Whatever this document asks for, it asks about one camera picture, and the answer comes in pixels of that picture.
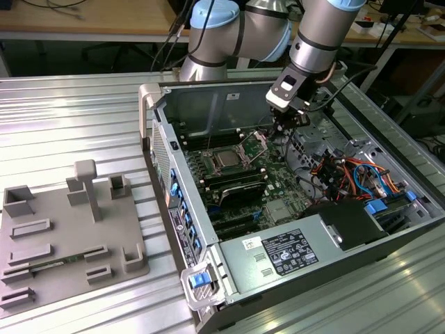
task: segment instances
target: motherboard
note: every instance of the motherboard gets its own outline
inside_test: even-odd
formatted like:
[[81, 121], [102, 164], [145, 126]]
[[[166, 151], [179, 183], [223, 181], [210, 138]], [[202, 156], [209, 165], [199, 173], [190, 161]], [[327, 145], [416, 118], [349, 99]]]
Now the motherboard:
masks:
[[288, 223], [311, 205], [311, 199], [284, 162], [283, 145], [267, 141], [259, 131], [238, 131], [223, 137], [201, 138], [200, 145], [194, 138], [183, 147], [202, 202], [221, 240]]

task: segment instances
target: blue cable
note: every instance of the blue cable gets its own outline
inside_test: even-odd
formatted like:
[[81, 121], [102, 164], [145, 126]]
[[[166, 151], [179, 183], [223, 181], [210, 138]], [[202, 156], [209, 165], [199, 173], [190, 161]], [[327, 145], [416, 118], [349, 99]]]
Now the blue cable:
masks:
[[394, 194], [394, 193], [392, 192], [392, 190], [391, 190], [388, 186], [385, 185], [385, 183], [383, 182], [382, 176], [380, 175], [380, 173], [378, 172], [378, 170], [377, 170], [374, 166], [371, 166], [371, 165], [368, 165], [368, 164], [361, 164], [361, 165], [358, 165], [358, 166], [355, 167], [355, 169], [354, 169], [354, 182], [356, 183], [356, 185], [357, 185], [361, 190], [363, 190], [363, 191], [367, 192], [369, 195], [371, 195], [371, 198], [374, 198], [372, 192], [371, 192], [369, 189], [364, 188], [364, 187], [360, 184], [360, 182], [359, 182], [359, 180], [358, 180], [358, 177], [357, 177], [357, 171], [358, 171], [358, 168], [359, 168], [360, 166], [366, 166], [366, 167], [368, 167], [369, 169], [371, 169], [371, 170], [377, 175], [377, 178], [378, 178], [378, 180], [379, 180], [379, 182], [380, 182], [382, 188], [383, 188], [387, 193], [389, 193], [389, 194], [391, 194], [391, 195]]

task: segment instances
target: chip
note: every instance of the chip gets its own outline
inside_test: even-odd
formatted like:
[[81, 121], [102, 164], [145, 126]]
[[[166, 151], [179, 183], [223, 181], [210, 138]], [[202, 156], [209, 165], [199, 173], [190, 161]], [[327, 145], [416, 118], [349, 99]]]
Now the chip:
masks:
[[274, 223], [292, 216], [283, 200], [273, 200], [266, 204], [266, 208]]
[[222, 151], [216, 153], [216, 161], [220, 168], [237, 166], [240, 163], [239, 156], [234, 151]]

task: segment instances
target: aluminum workbench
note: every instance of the aluminum workbench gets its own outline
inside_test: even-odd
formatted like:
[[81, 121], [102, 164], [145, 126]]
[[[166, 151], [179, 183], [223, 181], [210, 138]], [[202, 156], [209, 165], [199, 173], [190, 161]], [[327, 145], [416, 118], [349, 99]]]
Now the aluminum workbench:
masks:
[[[275, 77], [276, 70], [230, 72]], [[131, 182], [151, 271], [143, 277], [0, 320], [0, 333], [194, 333], [138, 135], [138, 87], [168, 74], [106, 74], [0, 81], [0, 196], [27, 184], [64, 187], [76, 160], [94, 159], [98, 179]], [[337, 80], [340, 85], [343, 79]], [[354, 85], [344, 95], [445, 193], [445, 170]], [[361, 129], [334, 103], [337, 121]], [[240, 321], [225, 333], [443, 333], [445, 226], [368, 265]]]

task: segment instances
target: desk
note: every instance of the desk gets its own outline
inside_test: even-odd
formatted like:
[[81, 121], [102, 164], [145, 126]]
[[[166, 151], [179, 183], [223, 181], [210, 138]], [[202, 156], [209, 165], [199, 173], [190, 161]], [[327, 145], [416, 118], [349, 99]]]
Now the desk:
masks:
[[[0, 40], [77, 40], [96, 42], [163, 42], [175, 14], [166, 0], [89, 0], [81, 5], [84, 20], [67, 17], [46, 8], [36, 8], [16, 0], [13, 9], [0, 11]], [[369, 8], [369, 16], [377, 21], [381, 16]], [[416, 24], [399, 33], [377, 62], [378, 69], [365, 79], [361, 89], [366, 91], [396, 49], [445, 49], [416, 30]], [[293, 26], [292, 39], [298, 30]], [[375, 47], [377, 38], [350, 30], [344, 47]], [[188, 42], [184, 31], [179, 42]], [[240, 58], [238, 69], [245, 69], [249, 59]], [[7, 77], [7, 68], [0, 51], [0, 77]]]

